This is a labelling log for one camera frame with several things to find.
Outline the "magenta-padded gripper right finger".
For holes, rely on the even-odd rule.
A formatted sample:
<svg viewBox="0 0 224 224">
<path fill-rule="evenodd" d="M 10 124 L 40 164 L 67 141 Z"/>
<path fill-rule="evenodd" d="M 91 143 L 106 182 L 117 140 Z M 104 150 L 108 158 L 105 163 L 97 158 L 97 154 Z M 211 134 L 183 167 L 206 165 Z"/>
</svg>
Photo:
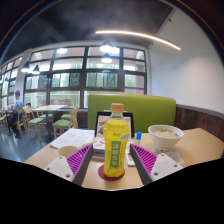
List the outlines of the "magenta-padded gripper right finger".
<svg viewBox="0 0 224 224">
<path fill-rule="evenodd" d="M 150 184 L 182 169 L 176 161 L 165 153 L 155 153 L 131 144 L 130 155 L 134 160 L 140 179 L 144 185 Z"/>
</svg>

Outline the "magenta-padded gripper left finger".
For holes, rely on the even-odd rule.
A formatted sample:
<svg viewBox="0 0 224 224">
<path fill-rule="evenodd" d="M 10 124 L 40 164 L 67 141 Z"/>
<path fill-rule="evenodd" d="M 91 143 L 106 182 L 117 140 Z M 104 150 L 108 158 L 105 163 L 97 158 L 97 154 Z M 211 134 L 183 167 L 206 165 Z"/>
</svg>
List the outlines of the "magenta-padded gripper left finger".
<svg viewBox="0 0 224 224">
<path fill-rule="evenodd" d="M 44 170 L 81 186 L 92 156 L 93 145 L 89 144 L 67 157 L 58 156 Z"/>
</svg>

